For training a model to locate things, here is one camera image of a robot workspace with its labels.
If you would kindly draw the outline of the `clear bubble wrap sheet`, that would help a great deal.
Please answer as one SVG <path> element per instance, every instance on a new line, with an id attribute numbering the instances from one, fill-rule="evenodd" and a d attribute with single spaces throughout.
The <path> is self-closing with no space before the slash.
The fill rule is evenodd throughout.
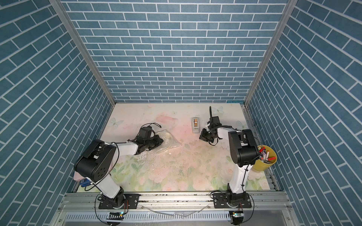
<path id="1" fill-rule="evenodd" d="M 159 135 L 159 137 L 163 139 L 163 143 L 153 150 L 155 153 L 165 153 L 171 149 L 182 146 L 181 142 L 179 142 L 168 130 L 158 131 L 156 132 L 156 135 Z"/>

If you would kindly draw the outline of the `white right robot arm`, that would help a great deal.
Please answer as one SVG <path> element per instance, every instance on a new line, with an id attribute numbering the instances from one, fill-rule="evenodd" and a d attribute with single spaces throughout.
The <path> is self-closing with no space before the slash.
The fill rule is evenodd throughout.
<path id="1" fill-rule="evenodd" d="M 212 146 L 215 146 L 215 141 L 219 140 L 229 142 L 230 157 L 235 169 L 227 186 L 226 196 L 230 201 L 244 199 L 247 195 L 245 188 L 249 171 L 260 157 L 252 130 L 238 130 L 232 126 L 222 125 L 218 116 L 210 116 L 199 139 Z"/>

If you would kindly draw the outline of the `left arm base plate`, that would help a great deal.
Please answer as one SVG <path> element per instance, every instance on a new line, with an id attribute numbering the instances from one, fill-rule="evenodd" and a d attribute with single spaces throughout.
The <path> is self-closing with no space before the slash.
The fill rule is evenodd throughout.
<path id="1" fill-rule="evenodd" d="M 118 209 L 137 209 L 140 194 L 121 194 L 111 199 L 105 195 L 100 195 L 97 201 L 100 202 L 99 209 L 118 210 Z"/>

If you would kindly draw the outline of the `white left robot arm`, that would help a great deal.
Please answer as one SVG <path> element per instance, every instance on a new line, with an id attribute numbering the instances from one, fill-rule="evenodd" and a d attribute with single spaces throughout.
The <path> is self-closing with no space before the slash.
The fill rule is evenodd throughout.
<path id="1" fill-rule="evenodd" d="M 74 171 L 90 180 L 102 195 L 108 199 L 122 199 L 122 188 L 112 179 L 110 172 L 121 156 L 139 155 L 144 151 L 151 151 L 163 144 L 164 140 L 157 135 L 152 126 L 140 128 L 134 139 L 126 142 L 112 142 L 110 144 L 95 139 L 84 150 L 74 164 Z"/>

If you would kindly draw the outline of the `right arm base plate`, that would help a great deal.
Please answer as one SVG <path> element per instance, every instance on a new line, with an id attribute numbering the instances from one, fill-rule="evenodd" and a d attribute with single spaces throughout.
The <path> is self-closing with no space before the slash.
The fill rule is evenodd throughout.
<path id="1" fill-rule="evenodd" d="M 226 208 L 252 208 L 252 201 L 247 193 L 241 194 L 224 194 L 215 192 L 210 194 L 215 209 Z"/>

